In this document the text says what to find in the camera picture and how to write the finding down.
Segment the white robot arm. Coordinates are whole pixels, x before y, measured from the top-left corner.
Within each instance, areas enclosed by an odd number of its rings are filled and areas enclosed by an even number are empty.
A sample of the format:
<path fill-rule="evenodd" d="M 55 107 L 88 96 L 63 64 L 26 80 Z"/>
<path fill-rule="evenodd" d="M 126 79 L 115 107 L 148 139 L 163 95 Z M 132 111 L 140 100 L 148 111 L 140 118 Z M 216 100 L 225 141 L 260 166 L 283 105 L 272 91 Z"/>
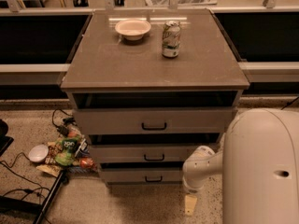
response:
<path fill-rule="evenodd" d="M 196 193 L 222 175 L 223 224 L 299 224 L 299 113 L 256 108 L 229 125 L 223 151 L 200 146 L 183 164 Z"/>

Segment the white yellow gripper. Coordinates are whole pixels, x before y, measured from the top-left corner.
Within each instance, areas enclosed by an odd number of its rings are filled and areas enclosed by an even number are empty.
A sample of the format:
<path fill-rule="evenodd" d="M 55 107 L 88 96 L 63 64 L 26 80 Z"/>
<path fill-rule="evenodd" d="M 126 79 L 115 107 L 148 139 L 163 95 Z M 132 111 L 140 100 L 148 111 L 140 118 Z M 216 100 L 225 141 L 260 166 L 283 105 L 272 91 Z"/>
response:
<path fill-rule="evenodd" d="M 199 180 L 189 179 L 185 176 L 182 177 L 184 190 L 189 193 L 185 195 L 185 214 L 191 216 L 197 204 L 197 197 L 192 194 L 197 194 L 202 188 L 202 182 Z"/>

